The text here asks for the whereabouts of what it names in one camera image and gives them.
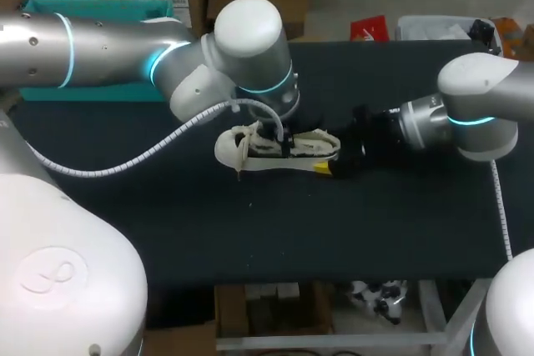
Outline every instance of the robot logo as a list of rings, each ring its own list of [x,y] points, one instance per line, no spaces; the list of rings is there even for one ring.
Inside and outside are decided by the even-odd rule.
[[[59,283],[66,283],[74,277],[76,270],[70,262],[62,262],[57,268],[50,273],[39,273],[45,284],[34,286],[34,282],[21,283],[22,287],[33,293],[49,293],[54,286]]]
[[[30,253],[14,280],[18,297],[35,308],[61,308],[85,288],[88,267],[68,248],[48,247]]]

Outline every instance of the shoelace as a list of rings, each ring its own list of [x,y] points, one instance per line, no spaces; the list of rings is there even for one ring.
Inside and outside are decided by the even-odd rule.
[[[248,127],[243,127],[239,130],[239,133],[243,134],[244,137],[239,141],[239,146],[237,147],[237,163],[235,164],[235,171],[237,171],[237,176],[244,167],[244,163],[249,158],[249,146],[250,139],[258,130],[259,123],[254,123]]]

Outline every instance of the white bin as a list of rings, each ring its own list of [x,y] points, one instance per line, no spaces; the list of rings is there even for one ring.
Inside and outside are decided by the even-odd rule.
[[[502,42],[501,38],[499,38],[499,33],[497,32],[495,24],[491,20],[488,20],[486,18],[455,16],[403,16],[399,18],[399,22],[397,23],[397,28],[395,30],[395,40],[409,40],[408,33],[410,30],[412,31],[412,33],[420,31],[421,39],[424,39],[423,34],[430,27],[442,26],[443,28],[449,28],[455,24],[458,24],[466,33],[468,33],[475,20],[482,20],[484,23],[488,23],[495,28],[495,35],[493,36],[491,48],[500,48],[501,52],[499,53],[499,55],[502,56]]]

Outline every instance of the yellow tag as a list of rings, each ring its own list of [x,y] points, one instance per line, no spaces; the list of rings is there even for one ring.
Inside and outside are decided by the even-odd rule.
[[[328,168],[328,162],[317,163],[314,166],[314,170],[316,173],[319,173],[319,174],[332,175],[332,173],[330,172],[330,169]]]

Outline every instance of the blue led ring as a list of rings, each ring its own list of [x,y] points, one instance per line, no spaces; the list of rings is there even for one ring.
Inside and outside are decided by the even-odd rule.
[[[247,89],[247,88],[243,88],[243,87],[239,87],[240,89],[243,89],[245,92],[248,92],[248,93],[253,93],[254,95],[261,95],[263,93],[268,93],[268,92],[272,92],[274,91],[275,89],[278,89],[280,88],[282,85],[284,85],[285,81],[287,81],[289,79],[289,77],[291,77],[291,73],[293,72],[293,60],[291,60],[291,64],[290,64],[290,70],[287,72],[286,76],[284,77],[284,79],[282,79],[282,81],[280,81],[279,83],[277,83],[276,85],[274,85],[273,87],[271,88],[267,88],[267,89],[262,89],[261,91],[255,91],[253,89]]]
[[[58,86],[58,88],[64,88],[67,86],[68,82],[70,81],[70,78],[73,76],[74,71],[74,38],[73,38],[73,30],[71,29],[70,22],[67,20],[64,16],[62,16],[59,13],[54,13],[56,16],[61,18],[61,21],[63,21],[63,24],[65,25],[65,29],[67,30],[67,36],[68,36],[68,46],[70,49],[70,55],[68,57],[68,70],[67,70],[67,76],[65,77],[65,80],[61,85]]]
[[[182,41],[182,42],[178,42],[178,43],[173,43],[172,45],[170,45],[168,48],[166,48],[155,60],[154,62],[152,63],[152,67],[150,68],[150,82],[155,86],[154,84],[154,73],[156,72],[156,67],[158,66],[158,64],[160,64],[163,59],[169,54],[171,53],[173,50],[175,49],[178,49],[178,48],[181,48],[185,45],[189,45],[191,44],[191,42],[188,42],[188,41]]]
[[[469,344],[471,346],[471,356],[475,356],[475,346],[473,345],[473,334],[475,333],[475,323],[471,327],[471,335],[469,337]]]
[[[463,125],[463,126],[481,125],[481,124],[489,123],[491,120],[494,120],[494,119],[495,117],[486,117],[486,118],[481,118],[480,120],[458,121],[458,120],[455,120],[454,118],[449,117],[449,121],[451,121],[451,123],[454,123],[456,125]]]

